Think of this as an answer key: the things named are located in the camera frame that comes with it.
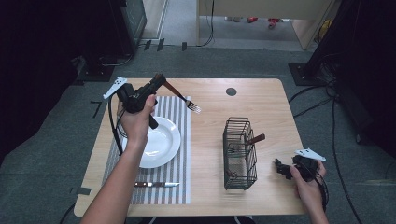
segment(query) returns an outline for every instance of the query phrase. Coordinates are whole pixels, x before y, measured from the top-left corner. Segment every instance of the round plate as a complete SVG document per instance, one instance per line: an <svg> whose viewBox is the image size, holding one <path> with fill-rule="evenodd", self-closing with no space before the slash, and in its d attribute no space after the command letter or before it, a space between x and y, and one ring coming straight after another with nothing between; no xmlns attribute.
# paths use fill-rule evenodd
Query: round plate
<svg viewBox="0 0 396 224"><path fill-rule="evenodd" d="M148 143L140 162L141 168L155 168L172 160L180 148L180 131L169 119L154 117L158 127L148 129Z"/></svg>

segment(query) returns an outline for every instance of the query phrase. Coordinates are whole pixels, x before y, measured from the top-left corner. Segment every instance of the gray floor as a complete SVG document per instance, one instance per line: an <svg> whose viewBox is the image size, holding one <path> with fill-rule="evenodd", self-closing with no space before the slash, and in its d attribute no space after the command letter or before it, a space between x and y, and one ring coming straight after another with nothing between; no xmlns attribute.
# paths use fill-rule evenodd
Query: gray floor
<svg viewBox="0 0 396 224"><path fill-rule="evenodd" d="M282 81L289 98L304 88L295 86L288 63L306 63L311 57L310 51L286 50L281 46L269 49L264 44L257 49L242 49L239 44L228 48L196 48L190 45L182 51L181 42L193 43L195 35L178 33L170 37L167 34L172 32L166 29L171 26L168 21L171 6L188 6L191 2L194 1L169 0L162 37L165 45L175 41L171 44L174 46L164 46L161 51L154 47L139 49L133 60L115 69L112 80L116 76L153 77L156 72L162 72L166 77L270 77ZM177 36L190 35L191 38L177 40ZM8 154L0 169L0 223L57 223L61 220L76 201L77 196L70 190L81 185L105 111L103 104L93 118L97 105L90 101L102 101L102 94L110 85L87 82L84 86L69 87L39 132ZM326 97L324 89L309 91L290 104L291 111L297 114ZM395 179L394 159L376 146L357 145L355 131L343 106L335 104L334 111L335 155L357 214L362 223L396 223L393 207L395 185L385 181L370 182ZM330 192L327 208L330 222L358 223L347 202L334 162L332 104L307 112L295 122L303 145L328 159L325 162L328 170L325 179ZM257 223L309 223L306 216L259 216L254 219ZM136 223L138 220L129 218L128 222ZM71 213L64 223L78 222L79 217Z"/></svg>

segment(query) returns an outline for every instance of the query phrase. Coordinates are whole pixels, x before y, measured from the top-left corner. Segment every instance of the hand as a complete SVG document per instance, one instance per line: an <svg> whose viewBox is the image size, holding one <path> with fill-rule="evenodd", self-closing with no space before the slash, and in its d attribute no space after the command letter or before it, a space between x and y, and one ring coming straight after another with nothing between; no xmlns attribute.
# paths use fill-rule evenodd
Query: hand
<svg viewBox="0 0 396 224"><path fill-rule="evenodd" d="M297 185L297 193L300 196L308 213L324 212L322 208L322 196L318 183L315 180L305 182L301 177L300 172L294 166L290 167L291 175ZM324 177L326 169L321 161L318 161L318 173ZM319 177L318 182L322 184L322 179Z"/></svg>
<svg viewBox="0 0 396 224"><path fill-rule="evenodd" d="M148 141L149 115L153 112L154 105L155 95L152 94L146 100L145 107L142 111L131 114L127 111L124 112L122 102L119 102L117 114L121 116L120 123L128 136L128 147L125 150L130 147L144 150Z"/></svg>

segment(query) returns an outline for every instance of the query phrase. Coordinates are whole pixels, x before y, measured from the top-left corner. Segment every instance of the gray and white striped cloth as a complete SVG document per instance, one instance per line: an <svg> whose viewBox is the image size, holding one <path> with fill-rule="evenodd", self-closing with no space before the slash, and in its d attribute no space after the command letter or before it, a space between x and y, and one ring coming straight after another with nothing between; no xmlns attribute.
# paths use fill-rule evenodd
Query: gray and white striped cloth
<svg viewBox="0 0 396 224"><path fill-rule="evenodd" d="M176 156L163 166L139 168L136 181L177 182L173 188L135 188L132 204L184 204L191 201L191 111L176 96L157 96L154 117L163 117L176 124L180 131L180 149ZM103 183L107 180L117 161L119 150L114 139L108 155Z"/></svg>

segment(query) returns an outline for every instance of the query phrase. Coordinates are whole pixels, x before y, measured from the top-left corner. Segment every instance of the cutlery holder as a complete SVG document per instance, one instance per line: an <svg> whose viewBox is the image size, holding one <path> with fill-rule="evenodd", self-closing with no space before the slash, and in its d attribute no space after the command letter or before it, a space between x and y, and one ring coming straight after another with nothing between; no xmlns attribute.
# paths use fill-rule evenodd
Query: cutlery holder
<svg viewBox="0 0 396 224"><path fill-rule="evenodd" d="M248 189L257 180L256 148L246 144L253 137L248 118L227 120L223 133L224 188Z"/></svg>

